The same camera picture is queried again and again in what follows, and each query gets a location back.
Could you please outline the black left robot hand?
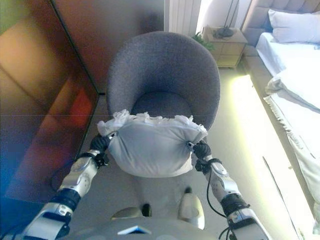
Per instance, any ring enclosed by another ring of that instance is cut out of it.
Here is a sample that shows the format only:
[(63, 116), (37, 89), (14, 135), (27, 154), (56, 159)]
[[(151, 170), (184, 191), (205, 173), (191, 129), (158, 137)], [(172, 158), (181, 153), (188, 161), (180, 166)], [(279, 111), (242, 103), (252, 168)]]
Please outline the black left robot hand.
[(118, 135), (117, 131), (113, 131), (105, 136), (101, 134), (97, 134), (90, 142), (89, 149), (93, 151), (99, 151), (100, 153), (105, 152), (112, 139), (114, 139)]

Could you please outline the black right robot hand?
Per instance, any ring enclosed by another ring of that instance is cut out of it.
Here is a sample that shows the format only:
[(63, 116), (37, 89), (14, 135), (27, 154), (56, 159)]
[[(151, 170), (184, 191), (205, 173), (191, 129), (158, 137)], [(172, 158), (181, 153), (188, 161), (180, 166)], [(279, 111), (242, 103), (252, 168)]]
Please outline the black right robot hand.
[(186, 146), (190, 149), (190, 151), (195, 154), (198, 159), (206, 159), (212, 155), (210, 146), (204, 141), (201, 140), (200, 142), (193, 144), (192, 142), (188, 141)]

